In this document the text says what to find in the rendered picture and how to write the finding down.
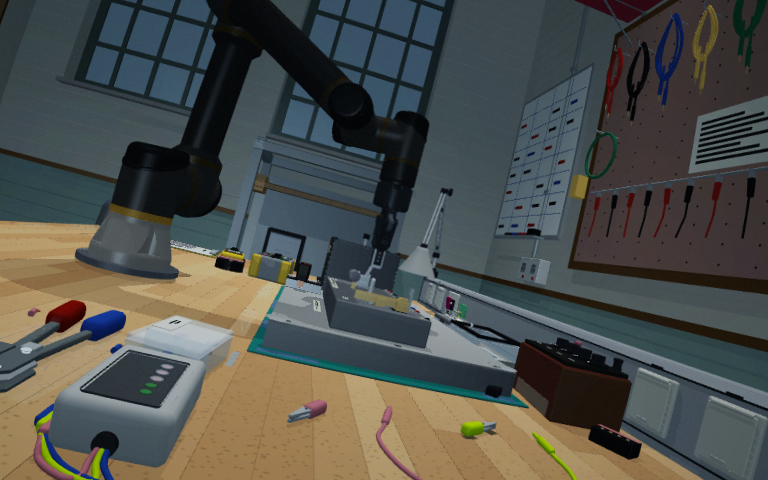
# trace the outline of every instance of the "wooden box with black top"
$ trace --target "wooden box with black top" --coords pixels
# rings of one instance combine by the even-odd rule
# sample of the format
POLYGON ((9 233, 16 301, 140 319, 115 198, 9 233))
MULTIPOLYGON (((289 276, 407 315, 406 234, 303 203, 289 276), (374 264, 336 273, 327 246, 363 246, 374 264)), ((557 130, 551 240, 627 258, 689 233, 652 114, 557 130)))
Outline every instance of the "wooden box with black top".
POLYGON ((632 388, 629 377, 620 366, 605 365, 605 357, 589 361, 589 350, 562 347, 522 343, 514 388, 551 422, 581 428, 602 424, 618 431, 632 388))

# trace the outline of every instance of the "green mat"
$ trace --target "green mat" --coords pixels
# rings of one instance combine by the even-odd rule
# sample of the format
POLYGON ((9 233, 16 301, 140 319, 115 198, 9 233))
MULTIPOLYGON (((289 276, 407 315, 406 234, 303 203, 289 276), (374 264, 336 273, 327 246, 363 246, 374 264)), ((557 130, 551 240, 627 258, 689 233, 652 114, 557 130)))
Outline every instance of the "green mat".
MULTIPOLYGON (((275 301, 272 306, 269 307, 267 315, 272 313, 277 305, 280 295, 283 293, 283 288, 278 292, 275 301)), ((374 370, 367 370, 365 368, 350 367, 349 365, 343 365, 341 363, 326 362, 325 360, 318 360, 316 358, 305 357, 303 355, 295 355, 293 353, 287 353, 280 350, 273 350, 271 348, 264 348, 261 346, 264 341, 264 334, 267 331, 267 325, 269 324, 269 318, 264 317, 261 322, 261 326, 256 332, 256 336, 253 337, 251 345, 248 347, 248 351, 251 353, 257 353, 259 355, 265 355, 267 357, 279 358, 281 360, 288 360, 291 362, 301 363, 304 365, 311 365, 313 367, 324 368, 326 370, 333 370, 336 372, 349 373, 360 377, 373 378, 376 380, 382 380, 385 382, 396 383, 398 385, 405 385, 407 387, 422 388, 424 390, 432 390, 433 392, 448 393, 450 395, 456 395, 459 397, 476 398, 478 400, 485 400, 494 403, 503 403, 505 405, 512 405, 514 407, 528 408, 526 404, 520 401, 519 398, 511 395, 509 397, 494 398, 481 392, 474 390, 466 390, 464 388, 450 387, 447 385, 440 385, 431 382, 422 382, 420 380, 414 380, 412 378, 401 377, 399 375, 390 375, 388 373, 376 372, 374 370)))

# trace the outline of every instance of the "red ceiling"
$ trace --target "red ceiling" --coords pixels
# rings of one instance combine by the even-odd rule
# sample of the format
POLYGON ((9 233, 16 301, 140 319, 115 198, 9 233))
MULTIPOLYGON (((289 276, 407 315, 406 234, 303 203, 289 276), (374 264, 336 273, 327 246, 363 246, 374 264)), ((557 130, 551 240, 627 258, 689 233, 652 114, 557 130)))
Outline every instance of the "red ceiling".
MULTIPOLYGON (((605 0, 576 0, 576 1, 590 8, 594 8, 599 12, 603 12, 608 16, 611 16, 611 11, 608 10, 608 7, 605 6, 605 0)), ((616 15, 616 18, 618 18, 622 22, 629 23, 636 20, 638 17, 640 17, 641 13, 638 12, 635 8, 632 8, 628 5, 632 5, 633 7, 639 8, 640 10, 647 12, 651 10, 653 7, 655 7, 656 5, 658 5, 659 1, 660 0, 621 0, 621 1, 608 0, 608 4, 611 6, 613 13, 616 15)))

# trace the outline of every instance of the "grid chart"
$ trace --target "grid chart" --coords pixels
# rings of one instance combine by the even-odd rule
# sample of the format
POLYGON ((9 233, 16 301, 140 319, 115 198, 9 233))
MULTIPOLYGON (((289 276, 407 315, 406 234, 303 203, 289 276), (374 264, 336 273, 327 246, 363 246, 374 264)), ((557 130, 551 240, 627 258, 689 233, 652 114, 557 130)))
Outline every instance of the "grid chart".
POLYGON ((526 104, 495 236, 557 237, 592 67, 526 104))

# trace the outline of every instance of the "pegboard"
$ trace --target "pegboard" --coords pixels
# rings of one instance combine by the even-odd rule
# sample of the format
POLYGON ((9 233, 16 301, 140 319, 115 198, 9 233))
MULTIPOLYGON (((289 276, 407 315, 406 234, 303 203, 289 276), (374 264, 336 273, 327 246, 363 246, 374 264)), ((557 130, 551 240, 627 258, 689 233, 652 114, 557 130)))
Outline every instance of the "pegboard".
MULTIPOLYGON (((693 40, 704 2, 671 0, 660 5, 625 29, 634 47, 623 33, 616 34, 613 48, 619 46, 629 56, 623 57, 612 113, 608 115, 605 108, 601 109, 598 129, 616 135, 618 149, 608 172, 589 182, 569 268, 768 293, 768 102, 764 98, 768 95, 768 12, 753 32, 747 68, 748 38, 744 39, 741 59, 738 56, 740 37, 733 22, 736 0, 710 3, 720 15, 719 28, 707 59, 701 93, 700 78, 694 79, 693 40), (648 79, 638 95, 630 125, 629 67, 641 42, 659 51, 674 13, 687 24, 682 25, 682 54, 669 79, 666 105, 662 107, 658 98, 660 79, 655 52, 649 51, 648 79), (742 238, 749 176, 755 177, 756 188, 742 238), (722 186, 715 208, 716 181, 721 181, 722 186), (689 184, 693 191, 686 214, 684 200, 689 184), (649 188, 653 193, 645 212, 649 188), (669 204, 665 206, 667 188, 669 204), (634 193, 631 209, 630 193, 634 193), (614 194, 618 201, 612 211, 614 194), (598 197, 601 201, 595 211, 598 197)), ((743 3, 742 17, 749 27, 757 1, 743 3)), ((699 39, 702 52, 710 38, 711 22, 707 17, 699 39)), ((665 69, 674 55, 675 38, 673 22, 663 48, 665 69)), ((616 69, 617 65, 611 72, 612 80, 616 69)), ((641 52, 634 82, 639 82, 642 70, 641 52)), ((603 106, 608 92, 606 86, 603 106)), ((592 152, 590 172, 602 172, 612 150, 610 139, 601 139, 592 152)), ((584 162, 584 158, 577 159, 574 173, 585 174, 584 162)))
POLYGON ((591 79, 590 65, 523 108, 497 237, 559 236, 591 79))

